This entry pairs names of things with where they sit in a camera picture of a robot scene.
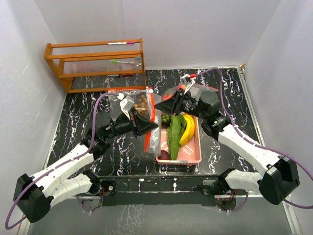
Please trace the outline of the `longan bunch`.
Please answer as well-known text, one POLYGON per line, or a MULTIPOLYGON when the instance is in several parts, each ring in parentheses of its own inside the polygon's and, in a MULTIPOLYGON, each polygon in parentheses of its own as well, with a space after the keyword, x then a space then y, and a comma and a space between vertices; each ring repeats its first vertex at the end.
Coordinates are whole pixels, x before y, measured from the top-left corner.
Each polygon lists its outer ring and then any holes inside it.
POLYGON ((139 94, 134 99, 134 108, 143 117, 149 117, 148 100, 145 94, 139 94))

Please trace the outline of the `green cucumber leaf vegetable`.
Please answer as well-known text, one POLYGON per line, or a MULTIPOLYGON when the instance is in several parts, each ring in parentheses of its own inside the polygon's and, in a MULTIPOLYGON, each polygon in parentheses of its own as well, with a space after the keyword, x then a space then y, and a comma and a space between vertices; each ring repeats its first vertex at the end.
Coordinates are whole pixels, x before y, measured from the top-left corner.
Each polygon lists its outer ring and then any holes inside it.
POLYGON ((172 115, 170 126, 167 128, 167 143, 170 160, 176 160, 179 153, 179 141, 184 133, 186 121, 182 114, 172 115))

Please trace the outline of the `red apple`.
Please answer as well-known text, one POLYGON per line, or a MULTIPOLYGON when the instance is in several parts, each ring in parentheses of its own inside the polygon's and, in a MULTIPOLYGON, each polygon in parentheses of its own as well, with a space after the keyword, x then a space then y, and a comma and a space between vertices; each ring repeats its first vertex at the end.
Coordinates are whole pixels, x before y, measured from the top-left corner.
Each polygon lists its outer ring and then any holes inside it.
POLYGON ((170 99, 172 96, 173 96, 172 93, 164 94, 164 95, 162 96, 162 101, 168 100, 168 99, 170 99))

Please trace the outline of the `orange peach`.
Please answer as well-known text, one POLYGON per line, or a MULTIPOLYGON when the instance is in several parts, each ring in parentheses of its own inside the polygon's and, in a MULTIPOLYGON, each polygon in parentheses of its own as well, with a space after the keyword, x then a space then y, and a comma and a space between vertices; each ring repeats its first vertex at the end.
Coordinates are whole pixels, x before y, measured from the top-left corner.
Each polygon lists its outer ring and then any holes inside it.
POLYGON ((185 91, 186 86, 185 86, 185 85, 183 85, 183 84, 180 84, 180 85, 176 86, 176 89, 177 89, 177 90, 182 89, 182 90, 184 90, 184 91, 185 91))

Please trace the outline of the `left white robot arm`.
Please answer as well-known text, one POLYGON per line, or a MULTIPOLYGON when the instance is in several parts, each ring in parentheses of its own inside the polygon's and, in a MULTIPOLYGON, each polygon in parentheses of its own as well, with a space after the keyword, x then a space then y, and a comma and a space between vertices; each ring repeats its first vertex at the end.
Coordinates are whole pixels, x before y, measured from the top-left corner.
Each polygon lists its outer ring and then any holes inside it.
POLYGON ((76 177, 73 174, 109 150, 110 139, 126 133, 139 137, 158 128, 158 124, 137 111, 133 111, 130 117, 120 114, 116 120, 106 114, 100 120, 100 127, 89 129, 86 137, 54 164, 17 179, 13 201, 29 222, 41 220, 53 206, 77 194, 96 195, 100 192, 100 179, 91 170, 76 177))

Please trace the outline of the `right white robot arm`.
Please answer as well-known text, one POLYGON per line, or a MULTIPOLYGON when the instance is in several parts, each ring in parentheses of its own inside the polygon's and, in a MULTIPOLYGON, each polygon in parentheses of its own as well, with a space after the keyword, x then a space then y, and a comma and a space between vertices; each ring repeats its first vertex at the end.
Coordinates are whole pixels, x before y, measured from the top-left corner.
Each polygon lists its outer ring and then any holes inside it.
POLYGON ((235 189, 242 189, 259 193, 274 205, 280 204, 300 184, 296 163, 265 149, 234 127, 220 111, 221 106, 214 91, 205 90, 199 98, 193 98, 190 92, 179 89, 155 108, 168 115, 186 113, 201 118, 201 127, 208 136, 231 148, 256 169, 252 173, 229 168, 204 190, 230 194, 235 189))

